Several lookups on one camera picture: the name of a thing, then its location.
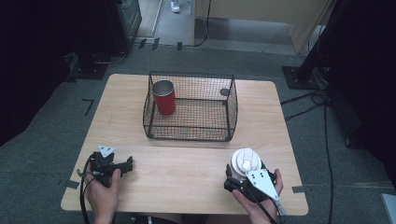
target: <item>wire mesh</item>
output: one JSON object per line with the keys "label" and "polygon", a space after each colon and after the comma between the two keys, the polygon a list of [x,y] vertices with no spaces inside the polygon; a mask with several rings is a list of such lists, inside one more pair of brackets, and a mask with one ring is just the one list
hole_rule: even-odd
{"label": "wire mesh", "polygon": [[[175,87],[176,111],[161,115],[151,85],[170,80]],[[232,75],[150,72],[143,126],[148,138],[226,142],[233,138],[238,113]]]}

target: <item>floor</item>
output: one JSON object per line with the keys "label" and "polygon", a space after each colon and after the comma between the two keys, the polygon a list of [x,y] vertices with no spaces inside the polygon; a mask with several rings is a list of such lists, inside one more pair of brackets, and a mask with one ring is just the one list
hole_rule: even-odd
{"label": "floor", "polygon": [[[142,23],[136,41],[160,38],[160,44],[183,46],[201,44],[196,48],[230,49],[297,55],[291,44],[286,24],[265,21],[209,19],[208,38],[205,42],[205,18],[196,19],[195,38],[192,43],[191,3],[179,0],[179,13],[170,8],[170,0],[139,0]],[[312,34],[309,43],[300,52],[307,55],[318,39],[322,27]]]}

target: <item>shoe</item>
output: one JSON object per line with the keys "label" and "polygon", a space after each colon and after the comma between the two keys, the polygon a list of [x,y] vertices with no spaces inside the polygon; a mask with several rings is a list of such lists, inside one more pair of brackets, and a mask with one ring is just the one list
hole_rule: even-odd
{"label": "shoe", "polygon": [[171,0],[171,9],[173,12],[180,12],[180,5],[178,4],[177,0]]}

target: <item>red cup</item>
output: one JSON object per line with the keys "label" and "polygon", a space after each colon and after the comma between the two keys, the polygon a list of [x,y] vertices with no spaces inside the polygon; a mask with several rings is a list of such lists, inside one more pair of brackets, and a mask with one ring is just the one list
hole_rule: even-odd
{"label": "red cup", "polygon": [[169,80],[159,80],[151,86],[152,95],[160,114],[168,116],[175,113],[175,88]]}

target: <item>person's left hand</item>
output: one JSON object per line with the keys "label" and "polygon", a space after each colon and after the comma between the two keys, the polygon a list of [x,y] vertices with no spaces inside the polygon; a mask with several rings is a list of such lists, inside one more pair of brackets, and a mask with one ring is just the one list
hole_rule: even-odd
{"label": "person's left hand", "polygon": [[[91,171],[91,165],[87,167],[87,173]],[[85,191],[85,197],[90,202],[92,211],[95,213],[95,224],[111,223],[119,205],[119,183],[121,171],[117,169],[111,177],[111,186],[106,188],[99,181],[94,179]],[[94,177],[85,176],[87,185]]]}

